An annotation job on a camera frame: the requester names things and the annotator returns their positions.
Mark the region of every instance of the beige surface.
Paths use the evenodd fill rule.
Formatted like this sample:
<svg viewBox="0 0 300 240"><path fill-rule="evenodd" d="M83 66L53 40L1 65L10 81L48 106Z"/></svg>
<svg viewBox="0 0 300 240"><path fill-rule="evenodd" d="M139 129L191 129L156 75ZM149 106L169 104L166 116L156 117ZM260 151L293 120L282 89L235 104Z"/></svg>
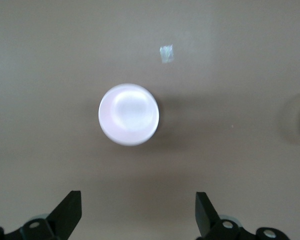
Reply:
<svg viewBox="0 0 300 240"><path fill-rule="evenodd" d="M160 105L137 147L98 123L121 83ZM248 231L300 240L299 127L300 0L0 1L6 232L81 190L72 240L194 240L205 191Z"/></svg>

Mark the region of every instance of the partially visible white object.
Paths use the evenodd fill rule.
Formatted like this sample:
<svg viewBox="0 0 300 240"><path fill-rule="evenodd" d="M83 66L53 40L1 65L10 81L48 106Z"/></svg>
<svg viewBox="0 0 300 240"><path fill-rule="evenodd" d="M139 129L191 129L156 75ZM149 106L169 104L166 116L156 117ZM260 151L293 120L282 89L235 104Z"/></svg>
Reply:
<svg viewBox="0 0 300 240"><path fill-rule="evenodd" d="M99 106L99 123L105 135L117 144L135 146L149 140L159 123L155 98L136 84L111 88Z"/></svg>
<svg viewBox="0 0 300 240"><path fill-rule="evenodd" d="M160 47L161 61L163 64L170 63L174 60L174 49L172 45Z"/></svg>

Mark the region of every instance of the metal bolt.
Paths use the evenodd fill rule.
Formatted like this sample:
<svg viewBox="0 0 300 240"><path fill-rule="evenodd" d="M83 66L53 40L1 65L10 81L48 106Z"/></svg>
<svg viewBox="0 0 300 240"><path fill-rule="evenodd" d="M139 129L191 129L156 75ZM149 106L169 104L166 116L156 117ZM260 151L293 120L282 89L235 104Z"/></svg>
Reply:
<svg viewBox="0 0 300 240"><path fill-rule="evenodd" d="M271 238L271 239L274 239L277 237L277 235L269 229L264 230L263 233L264 233L264 235L266 235L268 238Z"/></svg>
<svg viewBox="0 0 300 240"><path fill-rule="evenodd" d="M234 225L229 221L224 221L222 224L227 229L232 229L234 227Z"/></svg>
<svg viewBox="0 0 300 240"><path fill-rule="evenodd" d="M39 225L40 225L40 223L35 221L29 225L29 228L34 229L34 228L38 227Z"/></svg>

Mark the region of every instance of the clear tape piece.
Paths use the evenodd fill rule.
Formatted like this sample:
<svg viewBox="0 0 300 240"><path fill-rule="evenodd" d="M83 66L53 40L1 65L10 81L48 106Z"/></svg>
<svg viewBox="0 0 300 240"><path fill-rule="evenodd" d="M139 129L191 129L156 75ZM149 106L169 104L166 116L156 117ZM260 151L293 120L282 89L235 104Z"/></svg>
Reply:
<svg viewBox="0 0 300 240"><path fill-rule="evenodd" d="M160 47L160 55L163 64L172 62L174 60L174 49L172 44Z"/></svg>

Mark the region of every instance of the white round object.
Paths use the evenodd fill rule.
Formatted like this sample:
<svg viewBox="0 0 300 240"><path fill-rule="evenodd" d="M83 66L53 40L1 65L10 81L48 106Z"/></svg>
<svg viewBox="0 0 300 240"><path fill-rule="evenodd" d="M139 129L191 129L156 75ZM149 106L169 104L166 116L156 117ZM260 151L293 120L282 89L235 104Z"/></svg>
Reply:
<svg viewBox="0 0 300 240"><path fill-rule="evenodd" d="M105 135L115 143L139 145L149 140L158 127L158 105L145 88L120 84L103 96L99 122Z"/></svg>

